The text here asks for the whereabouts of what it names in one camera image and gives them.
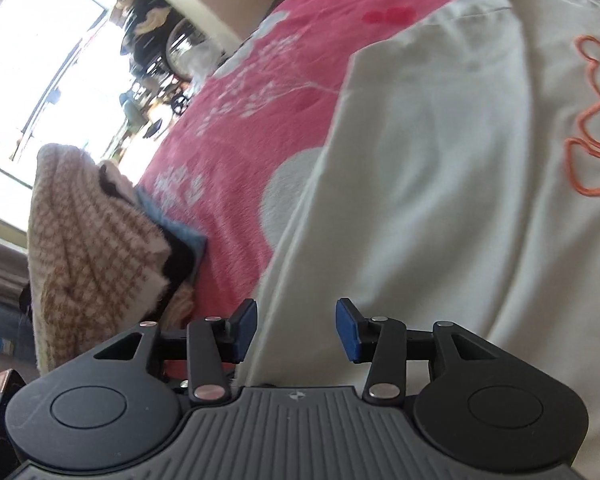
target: blue fabric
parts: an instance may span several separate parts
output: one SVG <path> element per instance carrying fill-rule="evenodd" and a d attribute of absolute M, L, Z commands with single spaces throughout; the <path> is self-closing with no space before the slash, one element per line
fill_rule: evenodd
<path fill-rule="evenodd" d="M 138 202 L 145 215 L 159 226 L 168 229 L 174 236 L 183 241 L 196 255 L 196 263 L 193 266 L 193 272 L 191 273 L 191 281 L 193 282 L 198 275 L 200 262 L 205 255 L 206 236 L 195 227 L 190 227 L 181 222 L 176 222 L 175 220 L 167 218 L 149 194 L 140 186 L 136 187 L 136 196 L 138 197 Z"/>

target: black device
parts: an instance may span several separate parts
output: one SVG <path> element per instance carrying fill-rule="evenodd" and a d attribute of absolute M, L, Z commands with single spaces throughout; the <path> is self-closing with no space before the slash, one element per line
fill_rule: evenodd
<path fill-rule="evenodd" d="M 577 394 L 452 322 L 408 330 L 340 300 L 345 352 L 371 362 L 362 398 L 350 386 L 232 394 L 222 363 L 244 359 L 256 324 L 253 300 L 185 331 L 143 322 L 0 394 L 0 435 L 22 462 L 10 479 L 580 478 Z M 168 382 L 162 362 L 184 359 L 188 380 Z M 429 362 L 417 396 L 408 360 Z"/>

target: orange bear embroidery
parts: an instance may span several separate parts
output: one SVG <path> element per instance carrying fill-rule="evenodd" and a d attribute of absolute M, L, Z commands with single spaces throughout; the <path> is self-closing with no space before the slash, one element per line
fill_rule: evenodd
<path fill-rule="evenodd" d="M 596 81 L 596 74 L 598 72 L 598 68 L 600 67 L 600 61 L 591 57 L 585 52 L 584 45 L 587 42 L 595 43 L 600 47 L 600 40 L 594 38 L 593 36 L 579 36 L 575 40 L 575 47 L 577 51 L 584 59 L 587 60 L 587 80 L 593 88 L 593 91 L 600 98 L 600 87 Z M 587 128 L 587 123 L 589 120 L 598 113 L 600 113 L 600 101 L 581 112 L 576 118 L 576 124 L 580 131 L 580 136 L 569 137 L 565 141 L 567 175 L 573 188 L 584 196 L 600 196 L 600 187 L 589 188 L 580 182 L 573 167 L 573 147 L 574 145 L 578 145 L 584 148 L 589 155 L 600 159 L 600 141 L 596 140 L 589 133 Z"/>

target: beige knit sweater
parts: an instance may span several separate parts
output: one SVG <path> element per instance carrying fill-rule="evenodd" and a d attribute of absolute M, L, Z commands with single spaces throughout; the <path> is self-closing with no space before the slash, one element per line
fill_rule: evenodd
<path fill-rule="evenodd" d="M 170 248 L 160 230 L 107 196 L 96 164 L 73 146 L 40 149 L 28 236 L 40 373 L 138 323 L 167 285 L 161 269 Z M 184 285 L 162 321 L 177 323 L 192 305 Z"/>

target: pink blanket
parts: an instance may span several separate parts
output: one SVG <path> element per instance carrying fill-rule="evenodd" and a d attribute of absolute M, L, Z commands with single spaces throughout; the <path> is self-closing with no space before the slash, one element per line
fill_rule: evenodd
<path fill-rule="evenodd" d="M 254 293 L 324 144 L 349 56 L 448 1 L 287 0 L 206 84 L 141 181 L 168 216 L 208 235 L 196 316 L 227 316 Z"/>

